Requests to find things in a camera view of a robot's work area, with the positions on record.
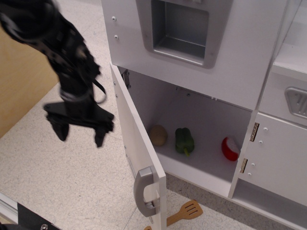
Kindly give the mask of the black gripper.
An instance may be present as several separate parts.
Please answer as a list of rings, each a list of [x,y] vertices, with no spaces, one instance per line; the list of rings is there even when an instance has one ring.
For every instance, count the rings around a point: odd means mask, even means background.
[[[91,91],[74,95],[60,90],[62,102],[47,103],[44,110],[47,120],[61,141],[65,141],[69,133],[69,125],[90,127],[95,129],[95,143],[102,147],[106,133],[113,130],[114,115],[102,109],[93,99]]]

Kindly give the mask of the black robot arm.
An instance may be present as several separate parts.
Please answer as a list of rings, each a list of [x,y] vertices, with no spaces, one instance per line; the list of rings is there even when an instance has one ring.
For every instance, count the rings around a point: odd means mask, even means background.
[[[3,0],[0,24],[15,41],[44,54],[60,82],[61,102],[44,105],[47,120],[58,138],[65,141],[70,125],[95,131],[101,147],[105,135],[113,130],[113,114],[100,107],[94,87],[100,67],[75,26],[60,13],[53,0]]]

